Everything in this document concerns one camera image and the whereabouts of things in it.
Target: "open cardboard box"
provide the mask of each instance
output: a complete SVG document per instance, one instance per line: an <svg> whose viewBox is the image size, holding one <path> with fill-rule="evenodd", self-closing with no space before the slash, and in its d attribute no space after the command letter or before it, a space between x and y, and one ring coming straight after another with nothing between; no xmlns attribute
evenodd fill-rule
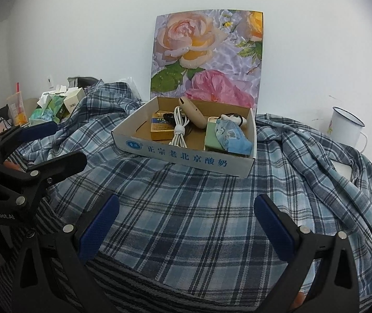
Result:
<svg viewBox="0 0 372 313"><path fill-rule="evenodd" d="M155 97L140 107L112 130L116 146L126 152L160 159L174 164L204 169L222 174L248 177L257 154L257 131L252 109L193 100L193 103L207 119L222 114L237 113L247 119L243 131L247 139L253 143L249 157L240 157L225 153L204 151L206 131L193 126L193 130L185 137L187 148L170 146L169 140L151 140L151 116L159 111L173 112L178 106L177 98Z"/></svg>

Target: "yellow rose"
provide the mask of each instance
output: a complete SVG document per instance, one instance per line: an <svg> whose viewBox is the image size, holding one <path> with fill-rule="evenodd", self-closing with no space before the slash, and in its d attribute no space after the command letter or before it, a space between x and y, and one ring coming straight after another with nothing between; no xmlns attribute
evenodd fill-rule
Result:
<svg viewBox="0 0 372 313"><path fill-rule="evenodd" d="M198 68L208 62L213 50L228 34L214 26L214 20L202 13L171 14L166 26L158 30L156 51L163 60L179 63L184 68Z"/></svg>
<svg viewBox="0 0 372 313"><path fill-rule="evenodd" d="M263 13L259 11L242 12L242 19L237 32L246 40L261 41L263 39Z"/></svg>

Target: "wall outlet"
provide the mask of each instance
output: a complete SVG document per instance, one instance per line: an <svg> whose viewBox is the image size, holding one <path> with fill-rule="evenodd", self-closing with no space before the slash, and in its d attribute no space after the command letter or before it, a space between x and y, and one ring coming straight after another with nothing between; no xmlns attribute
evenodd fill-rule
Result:
<svg viewBox="0 0 372 313"><path fill-rule="evenodd" d="M53 77L51 75L49 75L47 77L47 81L48 81L48 89L53 89L54 88L54 82L53 82Z"/></svg>

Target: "white enamel mug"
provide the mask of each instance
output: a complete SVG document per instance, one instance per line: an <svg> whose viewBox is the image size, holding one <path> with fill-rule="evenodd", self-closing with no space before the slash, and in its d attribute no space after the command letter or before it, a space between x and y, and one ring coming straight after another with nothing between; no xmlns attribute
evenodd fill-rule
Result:
<svg viewBox="0 0 372 313"><path fill-rule="evenodd" d="M367 135L361 132L364 127L364 122L352 113L339 107L333 107L333 114L327 133L336 142L351 147L356 146L360 134L364 135L366 144L363 150L360 151L360 153L362 153L366 149L368 143Z"/></svg>

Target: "human hand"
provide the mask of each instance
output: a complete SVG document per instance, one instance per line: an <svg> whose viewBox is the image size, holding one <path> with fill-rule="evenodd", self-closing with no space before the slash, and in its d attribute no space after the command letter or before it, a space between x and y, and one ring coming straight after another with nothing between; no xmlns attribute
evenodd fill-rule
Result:
<svg viewBox="0 0 372 313"><path fill-rule="evenodd" d="M18 165L14 164L13 162L9 162L9 161L5 161L4 162L4 166L5 167L8 167L10 169L14 169L16 171L20 171L21 170Z"/></svg>
<svg viewBox="0 0 372 313"><path fill-rule="evenodd" d="M306 295L304 295L303 292L297 293L296 298L294 299L293 303L290 306L290 310L295 310L296 308L302 306L305 299Z"/></svg>

